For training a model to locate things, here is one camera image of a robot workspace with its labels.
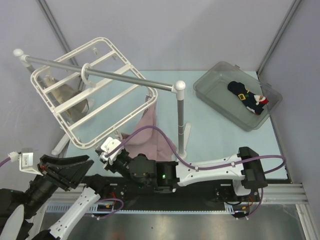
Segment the white hook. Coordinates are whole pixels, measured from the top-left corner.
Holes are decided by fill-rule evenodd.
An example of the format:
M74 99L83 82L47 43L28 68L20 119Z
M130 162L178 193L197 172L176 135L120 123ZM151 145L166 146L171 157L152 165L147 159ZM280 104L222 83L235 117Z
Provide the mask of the white hook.
M86 69L91 69L91 68L92 68L92 66L90 65L90 63L83 64L83 66L81 68L81 78L82 78L82 81L84 82L85 85L94 86L94 83L92 81L88 81L88 79L86 77Z

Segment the white drying rack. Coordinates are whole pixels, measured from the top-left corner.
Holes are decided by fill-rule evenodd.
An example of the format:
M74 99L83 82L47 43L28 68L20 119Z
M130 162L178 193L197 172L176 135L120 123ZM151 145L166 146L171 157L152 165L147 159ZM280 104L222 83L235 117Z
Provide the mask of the white drying rack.
M87 50L87 49L95 49L95 45L98 43L107 44L107 46L111 49L107 54L99 57L95 61L91 63L85 63L82 67L66 64L62 61L67 61L79 53ZM187 123L186 127L184 126L184 91L186 88L186 84L183 81L177 81L174 85L162 82L156 82L151 80L146 80L143 75L121 54L121 52L105 37L98 37L93 39L92 41L76 48L75 50L59 57L58 59L51 61L45 60L37 57L31 57L29 55L24 54L21 49L15 49L13 54L20 59L23 65L31 72L31 83L35 87L36 91L42 97L45 104L48 106L50 111L53 113L54 117L57 119L61 128L65 131L69 139L72 143L80 148L80 149L89 149L96 146L101 140L103 140L108 135L114 133L118 128L128 122L130 119L147 109L149 106L154 104L158 98L158 92L156 89L165 90L176 94L177 99L177 114L178 114L178 153L181 157L186 157L186 146L188 142L188 137L191 129L191 125ZM117 56L123 62L123 66L116 70L115 72L107 72L102 70L93 69L95 65L98 63L107 60L108 58L112 58ZM35 69L31 63L43 64L44 66ZM40 74L48 72L50 68L58 68L67 71L72 71L73 73L58 82L47 86L44 85ZM123 75L131 71L136 77ZM97 83L93 83L88 80L89 75L103 77L104 79L100 80ZM86 89L81 93L73 96L67 101L55 105L50 98L50 94L59 87L65 85L69 81L78 78L81 76L81 80L86 85ZM88 113L81 119L76 122L69 123L66 119L64 112L78 103L86 100L90 95L94 94L98 90L106 87L113 80L131 83L133 84L125 91L121 92L119 95L113 97L111 100L105 102L97 109ZM108 127L106 130L95 136L88 142L81 142L80 138L76 135L75 129L83 125L88 120L96 117L101 111L106 109L111 104L114 104L117 100L121 99L125 95L134 91L136 88L140 86L145 86L148 89L148 97L149 99L139 106L134 111L130 112L128 115L117 121L114 125Z

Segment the translucent plastic container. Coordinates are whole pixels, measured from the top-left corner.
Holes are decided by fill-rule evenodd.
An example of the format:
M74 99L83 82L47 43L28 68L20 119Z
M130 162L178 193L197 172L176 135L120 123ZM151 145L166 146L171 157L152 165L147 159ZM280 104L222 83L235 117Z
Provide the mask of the translucent plastic container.
M250 92L263 95L269 100L261 115L249 111L238 96L228 90L228 84L232 81L243 83ZM238 66L232 66L225 61L219 62L206 72L194 83L193 88L199 99L245 131L260 128L282 101L281 94L271 86L259 82L241 71Z

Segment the santa claus sock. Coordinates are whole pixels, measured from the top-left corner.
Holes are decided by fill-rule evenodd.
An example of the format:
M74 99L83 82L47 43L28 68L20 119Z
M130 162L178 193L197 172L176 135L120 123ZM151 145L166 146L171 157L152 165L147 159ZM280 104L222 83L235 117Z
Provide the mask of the santa claus sock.
M268 100L264 96L253 94L247 90L245 85L241 82L230 82L228 84L228 90L238 96L249 111L257 115L260 115L263 112L264 109L262 107L268 103Z

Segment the light blue table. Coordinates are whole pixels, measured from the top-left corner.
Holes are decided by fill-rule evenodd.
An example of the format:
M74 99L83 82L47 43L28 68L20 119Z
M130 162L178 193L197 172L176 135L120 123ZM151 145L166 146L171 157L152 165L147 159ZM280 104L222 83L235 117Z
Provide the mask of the light blue table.
M187 162L200 162L207 160L215 160L230 156L238 152L239 147L250 147L262 155L279 155L280 150L277 144L275 132L273 130L270 119L268 119L258 130L246 132L229 121L227 118L219 114L217 111L206 105L196 97L193 84L198 80L205 71L141 71L146 79L153 81L174 84L177 80L183 80L186 83L185 101L184 101L184 121L191 123L191 133L187 145ZM248 71L249 75L257 78L254 71ZM106 95L112 95L116 90L124 89L128 83L115 82L110 86L112 91L106 92L102 90L99 94L93 96L98 104L106 101ZM145 95L133 95L131 100L120 102L119 107L112 105L108 108L103 116L95 119L83 128L79 129L82 136L89 136L94 131L101 131L113 124L115 120L119 120L118 115L123 108L133 110L143 103ZM175 94L167 91L158 90L158 100L156 106L157 126L162 129L165 134L178 145L178 118L177 118L177 101ZM122 132L133 132L135 125L141 118L141 115L132 119L128 124L121 127ZM89 155L95 161L87 175L100 174L103 176L118 176L105 171L103 164L99 161L97 154L93 148L81 150L72 143L69 144L66 157L78 155ZM275 168L281 164L281 159L263 159L261 160L265 171ZM275 172L266 175L267 179L287 179L285 168L281 168Z

